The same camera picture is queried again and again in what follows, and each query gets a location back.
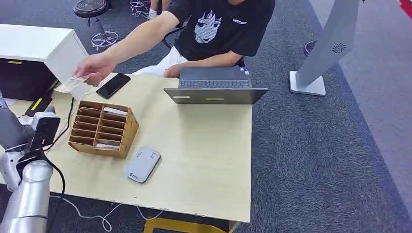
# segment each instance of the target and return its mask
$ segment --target laptop lid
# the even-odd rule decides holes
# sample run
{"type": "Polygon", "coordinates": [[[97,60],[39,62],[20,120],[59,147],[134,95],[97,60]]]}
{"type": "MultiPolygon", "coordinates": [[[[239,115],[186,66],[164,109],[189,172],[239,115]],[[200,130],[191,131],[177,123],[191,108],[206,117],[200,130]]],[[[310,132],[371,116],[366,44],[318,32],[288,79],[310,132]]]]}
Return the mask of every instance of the laptop lid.
{"type": "Polygon", "coordinates": [[[267,88],[168,89],[164,91],[177,104],[255,104],[267,88]]]}

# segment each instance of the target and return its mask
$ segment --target black stool seat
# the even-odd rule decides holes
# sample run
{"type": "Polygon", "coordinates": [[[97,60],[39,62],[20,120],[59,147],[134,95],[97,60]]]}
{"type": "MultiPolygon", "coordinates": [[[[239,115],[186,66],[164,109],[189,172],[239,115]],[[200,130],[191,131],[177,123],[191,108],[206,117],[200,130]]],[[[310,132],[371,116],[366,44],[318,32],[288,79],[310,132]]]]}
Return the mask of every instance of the black stool seat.
{"type": "Polygon", "coordinates": [[[107,11],[106,0],[81,0],[73,7],[74,13],[81,18],[100,16],[107,11]]]}

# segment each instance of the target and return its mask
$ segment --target black phone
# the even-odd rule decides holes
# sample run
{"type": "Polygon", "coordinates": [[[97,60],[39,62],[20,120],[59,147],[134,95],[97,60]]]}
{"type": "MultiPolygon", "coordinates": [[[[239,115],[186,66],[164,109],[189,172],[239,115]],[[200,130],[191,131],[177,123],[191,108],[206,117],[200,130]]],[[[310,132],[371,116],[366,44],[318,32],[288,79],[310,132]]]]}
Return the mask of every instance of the black phone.
{"type": "Polygon", "coordinates": [[[129,76],[122,73],[118,73],[115,77],[113,77],[105,85],[103,85],[99,90],[97,90],[96,93],[99,96],[108,100],[129,81],[129,76]]]}

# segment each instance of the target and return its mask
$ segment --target hand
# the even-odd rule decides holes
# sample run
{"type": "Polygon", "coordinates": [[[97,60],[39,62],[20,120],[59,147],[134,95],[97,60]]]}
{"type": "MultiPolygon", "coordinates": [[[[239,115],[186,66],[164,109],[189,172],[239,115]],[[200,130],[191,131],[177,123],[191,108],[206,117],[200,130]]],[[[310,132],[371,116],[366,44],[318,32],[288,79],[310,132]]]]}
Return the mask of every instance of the hand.
{"type": "Polygon", "coordinates": [[[115,68],[116,62],[105,53],[90,55],[80,62],[74,72],[75,77],[88,76],[88,85],[98,86],[115,68]]]}
{"type": "Polygon", "coordinates": [[[175,78],[178,79],[180,78],[180,70],[185,66],[184,63],[180,63],[180,64],[176,64],[173,65],[171,67],[169,67],[166,71],[165,71],[165,77],[167,78],[175,78]]]}

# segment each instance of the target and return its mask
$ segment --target white pants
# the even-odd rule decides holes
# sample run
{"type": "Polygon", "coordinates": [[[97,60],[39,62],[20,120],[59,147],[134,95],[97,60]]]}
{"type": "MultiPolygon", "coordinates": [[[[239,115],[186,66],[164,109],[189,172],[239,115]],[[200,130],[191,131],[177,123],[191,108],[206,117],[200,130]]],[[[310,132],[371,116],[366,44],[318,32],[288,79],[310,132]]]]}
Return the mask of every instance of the white pants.
{"type": "Polygon", "coordinates": [[[177,51],[177,49],[173,46],[169,54],[166,57],[164,57],[163,60],[159,62],[159,64],[157,64],[156,66],[142,68],[134,72],[133,74],[153,74],[163,77],[165,75],[166,70],[169,67],[176,64],[185,63],[187,61],[188,60],[184,58],[182,55],[180,55],[179,51],[177,51]]]}

